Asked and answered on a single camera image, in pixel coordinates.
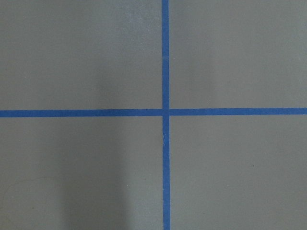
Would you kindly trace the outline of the brown paper table mat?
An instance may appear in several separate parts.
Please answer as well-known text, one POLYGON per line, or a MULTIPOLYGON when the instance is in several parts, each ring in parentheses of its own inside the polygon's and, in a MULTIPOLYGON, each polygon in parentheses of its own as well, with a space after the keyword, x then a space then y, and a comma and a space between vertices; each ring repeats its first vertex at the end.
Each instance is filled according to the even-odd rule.
POLYGON ((3 230, 304 230, 304 0, 3 0, 3 230))

